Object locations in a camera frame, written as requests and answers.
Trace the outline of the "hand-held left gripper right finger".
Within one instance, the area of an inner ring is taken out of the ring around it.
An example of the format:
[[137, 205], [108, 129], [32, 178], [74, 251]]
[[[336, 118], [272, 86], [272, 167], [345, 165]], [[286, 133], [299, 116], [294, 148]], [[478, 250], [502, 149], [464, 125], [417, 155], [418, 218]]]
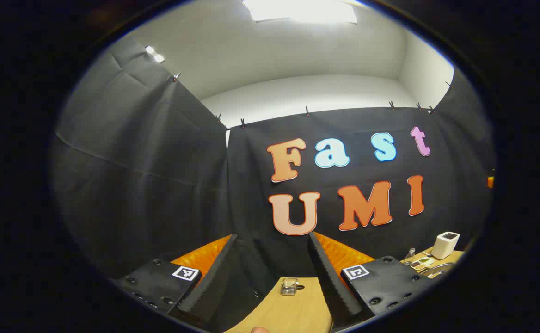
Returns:
[[327, 245], [320, 234], [309, 235], [309, 255], [336, 327], [382, 317], [423, 296], [437, 282], [391, 256], [336, 268], [336, 256]]

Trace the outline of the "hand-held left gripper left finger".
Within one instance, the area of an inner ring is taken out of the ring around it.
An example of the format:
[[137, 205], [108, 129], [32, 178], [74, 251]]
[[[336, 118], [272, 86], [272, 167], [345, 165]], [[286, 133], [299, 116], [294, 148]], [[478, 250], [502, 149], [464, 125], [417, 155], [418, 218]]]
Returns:
[[208, 322], [230, 279], [224, 264], [230, 263], [237, 239], [230, 234], [174, 260], [150, 259], [113, 283], [159, 315], [211, 330]]

